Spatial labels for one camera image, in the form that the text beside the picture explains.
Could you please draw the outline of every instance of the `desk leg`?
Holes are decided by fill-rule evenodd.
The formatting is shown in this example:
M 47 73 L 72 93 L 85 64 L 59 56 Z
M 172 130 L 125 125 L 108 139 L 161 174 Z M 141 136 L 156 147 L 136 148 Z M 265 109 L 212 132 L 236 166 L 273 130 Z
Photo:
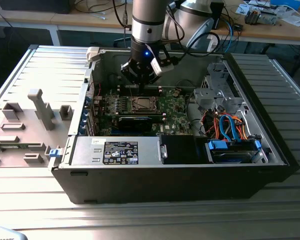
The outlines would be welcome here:
M 6 37 L 6 34 L 4 32 L 5 27 L 4 26 L 0 26 L 0 38 L 4 39 Z
M 48 30 L 50 32 L 50 36 L 51 36 L 53 45 L 61 46 L 62 45 L 61 36 L 60 36 L 57 26 L 51 25 Z
M 292 70 L 289 74 L 290 77 L 293 78 L 295 76 L 296 72 L 299 70 L 299 68 L 300 68 L 300 57 L 299 57 L 299 59 L 296 60 L 295 64 L 293 65 Z

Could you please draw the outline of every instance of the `white sticker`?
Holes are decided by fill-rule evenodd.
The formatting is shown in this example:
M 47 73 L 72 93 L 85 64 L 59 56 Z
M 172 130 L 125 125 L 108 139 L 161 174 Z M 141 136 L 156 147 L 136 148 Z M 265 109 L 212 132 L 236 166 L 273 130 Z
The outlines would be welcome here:
M 105 138 L 92 138 L 91 144 L 92 145 L 105 145 L 106 139 Z

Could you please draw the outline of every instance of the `blue clip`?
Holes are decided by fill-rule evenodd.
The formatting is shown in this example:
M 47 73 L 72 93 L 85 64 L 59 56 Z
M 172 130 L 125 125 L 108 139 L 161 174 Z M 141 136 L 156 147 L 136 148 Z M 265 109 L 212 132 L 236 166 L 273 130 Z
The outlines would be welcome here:
M 62 157 L 62 149 L 57 148 L 57 149 L 51 149 L 49 152 L 49 157 L 50 158 L 61 158 Z
M 258 149 L 258 150 L 260 150 L 261 149 L 261 143 L 258 141 L 258 140 L 255 140 L 254 141 L 254 144 L 255 144 L 255 146 L 256 146 L 256 148 Z
M 85 99 L 84 99 L 87 103 L 91 103 L 92 99 L 88 96 L 85 96 Z
M 225 141 L 221 140 L 211 140 L 208 143 L 209 149 L 228 149 L 228 145 Z
M 79 134 L 81 135 L 85 135 L 86 134 L 86 130 L 84 128 L 82 128 L 81 126 L 79 127 L 79 130 L 78 130 Z
M 87 117 L 88 117 L 88 115 L 87 114 L 81 114 L 81 118 L 83 119 L 83 120 L 87 120 Z

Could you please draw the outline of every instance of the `metal bracket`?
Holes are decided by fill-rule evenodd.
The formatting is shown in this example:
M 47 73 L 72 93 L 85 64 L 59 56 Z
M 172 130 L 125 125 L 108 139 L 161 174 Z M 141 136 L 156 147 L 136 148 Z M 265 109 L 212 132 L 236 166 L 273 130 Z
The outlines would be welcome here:
M 160 146 L 160 153 L 161 153 L 160 160 L 166 159 L 168 157 L 167 146 L 165 144 Z
M 100 48 L 98 46 L 91 46 L 86 51 L 86 60 L 88 63 L 91 63 L 99 58 L 99 52 Z

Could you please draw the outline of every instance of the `wooden desk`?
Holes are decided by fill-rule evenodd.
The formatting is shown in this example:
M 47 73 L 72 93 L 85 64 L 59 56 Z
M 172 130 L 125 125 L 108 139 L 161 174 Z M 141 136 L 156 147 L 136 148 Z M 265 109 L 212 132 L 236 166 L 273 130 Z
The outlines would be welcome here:
M 243 31 L 239 38 L 240 41 L 300 45 L 300 27 L 293 26 L 281 19 L 277 21 L 275 26 L 265 24 L 248 25 L 245 24 L 244 15 L 233 13 L 237 10 L 236 6 L 242 4 L 243 1 L 225 0 L 225 2 L 230 16 L 236 23 L 243 25 Z M 95 3 L 96 0 L 88 0 L 89 6 Z M 104 6 L 97 6 L 92 10 L 100 11 L 110 7 L 112 7 L 112 2 Z M 77 8 L 84 12 L 87 11 L 85 1 L 80 3 Z M 117 10 L 119 16 L 122 16 L 124 6 L 118 7 Z M 131 23 L 132 4 L 128 4 L 127 12 L 129 23 Z M 104 17 L 106 17 L 106 20 L 102 20 L 92 14 L 79 12 L 75 9 L 73 9 L 70 14 L 56 14 L 51 12 L 5 11 L 0 7 L 0 13 L 14 27 L 49 30 L 52 42 L 55 46 L 61 45 L 61 39 L 59 37 L 60 30 L 123 33 L 123 29 L 119 25 L 113 9 L 105 11 L 106 14 Z M 0 26 L 9 26 L 4 22 L 1 16 Z M 221 38 L 225 38 L 228 35 L 226 24 L 220 22 L 220 28 L 214 30 L 214 32 L 220 35 Z M 236 35 L 238 35 L 237 32 L 234 33 L 233 39 L 237 38 Z
M 226 8 L 230 17 L 233 18 L 235 23 L 243 25 L 243 30 L 239 40 L 246 42 L 260 42 L 260 43 L 274 43 L 274 44 L 295 44 L 300 45 L 300 26 L 294 26 L 281 19 L 278 19 L 276 25 L 245 24 L 245 16 L 235 14 L 237 6 L 243 4 L 242 0 L 225 0 Z M 225 38 L 229 31 L 226 28 L 226 23 L 220 21 L 220 28 L 213 30 L 216 34 Z M 234 32 L 233 39 L 236 39 L 238 33 Z
M 88 5 L 96 4 L 96 0 L 88 0 Z M 100 11 L 111 8 L 112 2 L 103 6 L 94 7 L 93 11 Z M 83 12 L 87 11 L 86 2 L 78 4 L 78 9 Z M 123 15 L 124 6 L 117 8 L 119 16 Z M 73 9 L 70 14 L 57 14 L 52 12 L 35 12 L 35 11 L 6 11 L 0 7 L 0 13 L 3 17 L 16 28 L 33 28 L 46 29 L 50 32 L 53 45 L 60 46 L 61 38 L 60 30 L 67 31 L 84 31 L 84 32 L 102 32 L 102 33 L 123 33 L 123 29 L 117 21 L 113 9 L 105 11 L 103 20 L 92 14 L 79 12 Z M 132 5 L 127 5 L 127 13 L 129 17 L 129 24 L 132 22 Z M 0 26 L 9 27 L 9 25 L 0 16 Z

